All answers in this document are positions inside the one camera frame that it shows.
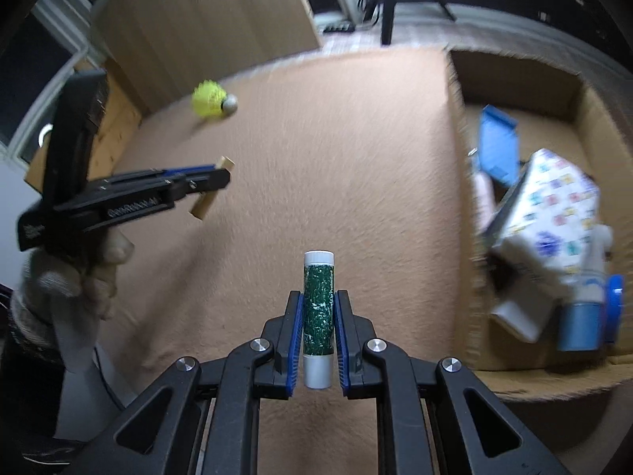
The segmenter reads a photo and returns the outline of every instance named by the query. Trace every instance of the cardboard box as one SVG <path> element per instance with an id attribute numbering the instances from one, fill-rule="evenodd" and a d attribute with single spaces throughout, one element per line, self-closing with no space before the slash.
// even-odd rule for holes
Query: cardboard box
<path id="1" fill-rule="evenodd" d="M 448 98 L 461 145 L 460 303 L 455 351 L 505 400 L 569 399 L 633 378 L 633 160 L 596 91 L 578 74 L 511 53 L 452 50 Z M 617 344 L 594 352 L 556 350 L 556 319 L 536 344 L 520 342 L 488 317 L 495 305 L 485 248 L 475 232 L 472 164 L 479 114 L 493 104 L 518 120 L 520 158 L 548 148 L 585 170 L 601 190 L 600 217 L 615 236 L 610 273 L 625 279 Z"/>

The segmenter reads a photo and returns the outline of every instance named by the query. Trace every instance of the blue gripper pad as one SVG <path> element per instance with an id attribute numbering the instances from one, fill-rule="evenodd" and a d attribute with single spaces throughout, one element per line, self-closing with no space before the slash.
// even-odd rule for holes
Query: blue gripper pad
<path id="1" fill-rule="evenodd" d="M 519 154 L 517 120 L 492 105 L 481 112 L 479 127 L 480 169 L 505 187 L 518 179 Z"/>
<path id="2" fill-rule="evenodd" d="M 303 293 L 299 295 L 297 310 L 292 325 L 292 337 L 288 349 L 288 376 L 286 378 L 286 393 L 290 397 L 297 385 L 299 375 L 299 354 L 301 352 L 301 334 L 303 333 Z"/>
<path id="3" fill-rule="evenodd" d="M 349 392 L 349 365 L 347 354 L 347 341 L 345 339 L 345 330 L 343 328 L 343 318 L 341 318 L 341 303 L 339 295 L 334 293 L 334 332 L 336 334 L 336 356 L 339 360 L 339 382 L 343 390 L 343 396 L 347 396 Z"/>

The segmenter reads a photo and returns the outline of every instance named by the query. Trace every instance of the small wooden block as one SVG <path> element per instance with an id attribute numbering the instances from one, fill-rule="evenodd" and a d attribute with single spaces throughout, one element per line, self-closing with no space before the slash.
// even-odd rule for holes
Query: small wooden block
<path id="1" fill-rule="evenodd" d="M 231 169 L 233 169 L 233 166 L 235 166 L 235 163 L 228 157 L 221 157 L 220 160 L 215 163 L 215 166 L 218 169 L 226 169 L 227 171 L 231 171 Z M 199 220 L 203 220 L 207 215 L 207 211 L 209 210 L 209 207 L 211 207 L 211 204 L 213 203 L 213 200 L 215 200 L 217 194 L 217 191 L 211 191 L 201 194 L 197 198 L 194 206 L 191 207 L 191 210 L 189 212 Z"/>

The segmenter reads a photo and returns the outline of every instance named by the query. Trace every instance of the white wall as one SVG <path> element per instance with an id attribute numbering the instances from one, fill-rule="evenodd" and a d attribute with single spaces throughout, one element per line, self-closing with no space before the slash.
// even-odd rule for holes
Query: white wall
<path id="1" fill-rule="evenodd" d="M 39 198 L 24 182 L 24 171 L 0 161 L 0 283 L 17 289 L 26 253 L 18 249 L 16 223 L 20 214 Z"/>

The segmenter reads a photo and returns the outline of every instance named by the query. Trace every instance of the black gripper frame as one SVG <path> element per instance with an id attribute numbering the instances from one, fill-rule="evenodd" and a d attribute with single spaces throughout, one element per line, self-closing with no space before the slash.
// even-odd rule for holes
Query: black gripper frame
<path id="1" fill-rule="evenodd" d="M 343 394 L 376 399 L 380 475 L 432 475 L 434 459 L 442 475 L 569 475 L 457 359 L 432 363 L 388 341 L 376 346 L 347 291 L 335 294 L 334 323 Z"/>
<path id="2" fill-rule="evenodd" d="M 178 359 L 63 475 L 193 475 L 213 398 L 202 474 L 254 475 L 260 399 L 292 396 L 302 302 L 292 291 L 283 316 L 268 320 L 259 338 L 224 358 Z"/>

